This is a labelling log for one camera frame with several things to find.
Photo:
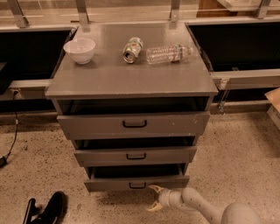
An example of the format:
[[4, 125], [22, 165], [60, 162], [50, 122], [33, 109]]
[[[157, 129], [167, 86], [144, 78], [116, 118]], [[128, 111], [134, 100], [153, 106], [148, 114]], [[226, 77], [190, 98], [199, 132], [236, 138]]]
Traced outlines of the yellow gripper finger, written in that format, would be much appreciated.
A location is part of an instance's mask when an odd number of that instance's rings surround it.
[[156, 211], [159, 211], [159, 210], [162, 209], [162, 208], [163, 208], [163, 206], [162, 206], [159, 202], [154, 201], [154, 202], [152, 203], [152, 205], [149, 206], [149, 207], [147, 208], [147, 210], [148, 210], [149, 212], [156, 212]]
[[154, 190], [156, 193], [161, 193], [164, 190], [164, 188], [159, 185], [148, 185], [148, 187]]

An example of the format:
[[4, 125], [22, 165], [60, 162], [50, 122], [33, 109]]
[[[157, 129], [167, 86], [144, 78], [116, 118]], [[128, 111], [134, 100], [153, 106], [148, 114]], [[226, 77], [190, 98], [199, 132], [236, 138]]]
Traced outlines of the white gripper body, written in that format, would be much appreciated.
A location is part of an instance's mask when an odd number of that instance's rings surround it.
[[159, 191], [157, 202], [162, 207], [181, 207], [184, 204], [180, 191], [164, 188]]

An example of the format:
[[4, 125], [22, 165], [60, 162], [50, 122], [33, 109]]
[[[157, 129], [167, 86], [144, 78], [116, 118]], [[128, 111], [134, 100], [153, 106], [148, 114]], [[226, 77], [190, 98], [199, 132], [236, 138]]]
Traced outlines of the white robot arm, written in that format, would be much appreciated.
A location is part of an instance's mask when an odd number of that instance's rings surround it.
[[223, 211], [206, 201], [194, 188], [186, 187], [182, 191], [167, 189], [158, 185], [149, 185], [158, 197], [148, 208], [154, 212], [163, 207], [176, 207], [186, 213], [199, 212], [209, 224], [262, 224], [260, 216], [249, 205], [234, 202]]

